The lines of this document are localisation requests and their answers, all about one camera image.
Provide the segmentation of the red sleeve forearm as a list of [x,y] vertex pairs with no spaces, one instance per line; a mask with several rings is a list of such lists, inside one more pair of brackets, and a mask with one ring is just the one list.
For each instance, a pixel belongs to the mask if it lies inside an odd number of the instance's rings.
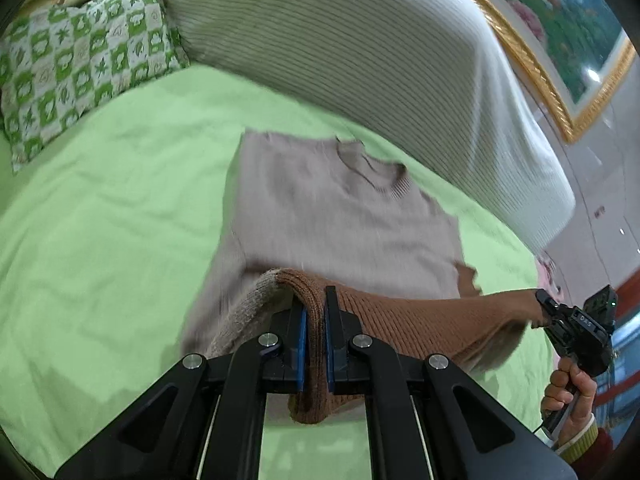
[[569,464],[579,480],[592,479],[614,451],[611,436],[598,426],[593,415],[584,429],[554,452]]

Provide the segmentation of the right hand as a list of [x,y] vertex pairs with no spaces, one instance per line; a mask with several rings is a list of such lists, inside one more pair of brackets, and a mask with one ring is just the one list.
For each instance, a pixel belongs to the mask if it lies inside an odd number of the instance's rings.
[[597,383],[569,357],[559,360],[558,367],[551,374],[544,389],[540,408],[541,413],[550,415],[561,411],[577,398],[573,411],[565,419],[558,437],[554,440],[562,446],[588,428],[592,422],[593,401],[596,397]]

